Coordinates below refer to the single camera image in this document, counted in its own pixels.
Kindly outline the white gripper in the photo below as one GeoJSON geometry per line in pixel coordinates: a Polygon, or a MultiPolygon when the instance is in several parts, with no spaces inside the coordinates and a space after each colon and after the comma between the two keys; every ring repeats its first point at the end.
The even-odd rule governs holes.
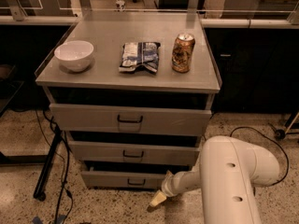
{"type": "Polygon", "coordinates": [[[151,207],[155,207],[164,202],[167,197],[175,197],[179,195],[178,177],[172,174],[170,171],[167,171],[164,177],[164,181],[162,182],[161,189],[162,190],[158,190],[154,194],[152,200],[150,201],[149,205],[151,207]]]}

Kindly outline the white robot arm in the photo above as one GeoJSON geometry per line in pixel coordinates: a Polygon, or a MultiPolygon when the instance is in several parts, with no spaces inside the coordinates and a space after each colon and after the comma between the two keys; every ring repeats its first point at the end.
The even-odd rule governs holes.
{"type": "Polygon", "coordinates": [[[202,147],[199,170],[167,173],[149,205],[200,189],[205,224],[262,224],[253,188],[273,185],[278,175],[278,160],[268,149],[214,136],[202,147]]]}

